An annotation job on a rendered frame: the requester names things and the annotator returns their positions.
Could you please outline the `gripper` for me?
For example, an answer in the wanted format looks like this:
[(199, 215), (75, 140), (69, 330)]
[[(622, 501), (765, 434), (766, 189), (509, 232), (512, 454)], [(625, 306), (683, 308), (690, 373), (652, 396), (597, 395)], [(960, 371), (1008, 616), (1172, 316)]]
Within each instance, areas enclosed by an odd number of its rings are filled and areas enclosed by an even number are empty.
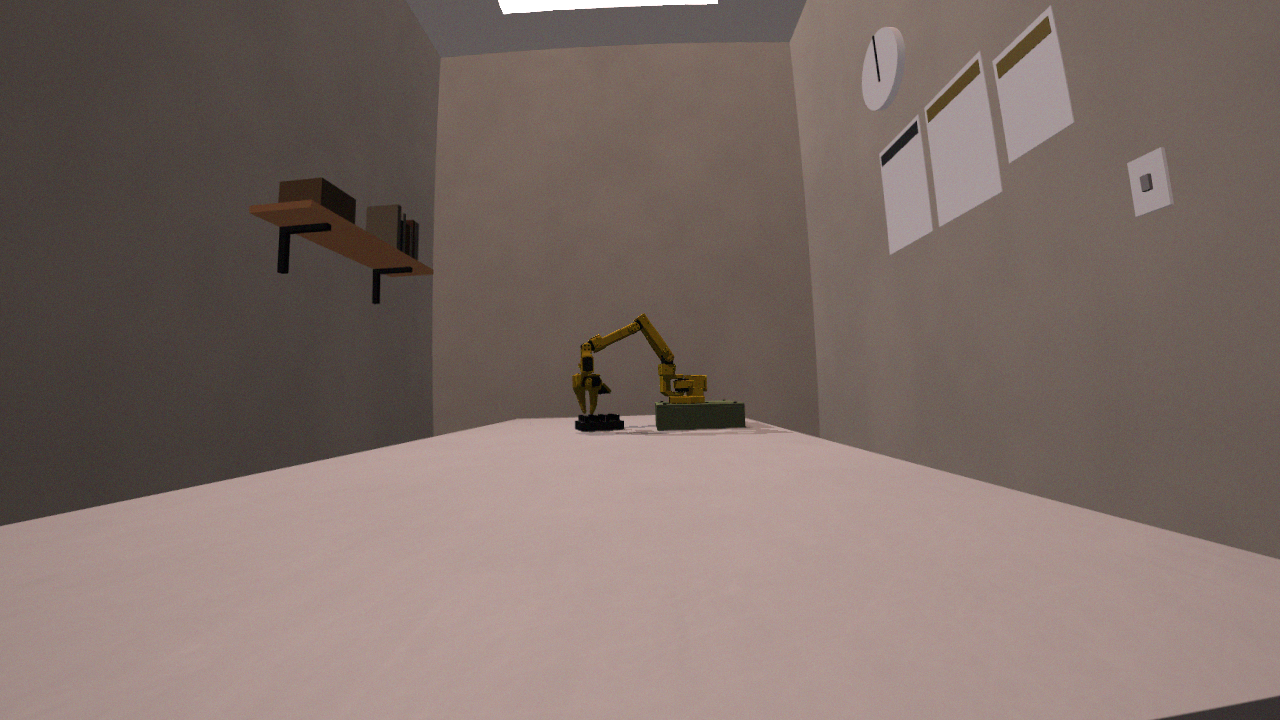
[[(573, 379), (573, 392), (579, 398), (579, 405), (584, 414), (586, 414), (586, 398), (585, 392), (589, 391), (590, 397), (590, 414), (596, 409), (598, 395), (609, 395), (611, 389), (605, 383), (602, 383), (600, 374), (582, 373), (572, 375)], [(595, 387), (594, 387), (595, 386)]]

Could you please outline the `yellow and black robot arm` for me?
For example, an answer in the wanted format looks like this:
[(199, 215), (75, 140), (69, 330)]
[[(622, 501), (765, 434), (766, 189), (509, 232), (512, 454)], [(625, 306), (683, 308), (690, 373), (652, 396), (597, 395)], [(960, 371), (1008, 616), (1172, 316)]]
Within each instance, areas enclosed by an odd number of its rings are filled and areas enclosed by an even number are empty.
[[(649, 322), (645, 313), (637, 316), (632, 324), (626, 325), (620, 331), (614, 331), (611, 334), (605, 334), (604, 337), (602, 337), (602, 334), (596, 334), (595, 337), (589, 340), (589, 342), (581, 345), (581, 359), (579, 364), (581, 372), (581, 360), (582, 360), (581, 374), (594, 372), (593, 352), (596, 354), (598, 351), (605, 348), (605, 346), (608, 346), (609, 343), (613, 345), (613, 342), (623, 340), (630, 334), (635, 334), (637, 331), (643, 332), (643, 334), (645, 336), (646, 341), (649, 342), (654, 352), (660, 359), (660, 364), (658, 364), (658, 375), (660, 375), (660, 393), (669, 397), (684, 397), (684, 398), (669, 398), (669, 404), (705, 404), (705, 397), (703, 395), (705, 375), (675, 374), (676, 370), (676, 365), (673, 364), (675, 355), (666, 345), (666, 341), (662, 340), (660, 334), (657, 332), (654, 325), (652, 325), (652, 322)], [(660, 348), (660, 351), (658, 348)], [(671, 391), (672, 379), (677, 379), (673, 380), (675, 392)], [(684, 396), (685, 391), (686, 396)]]

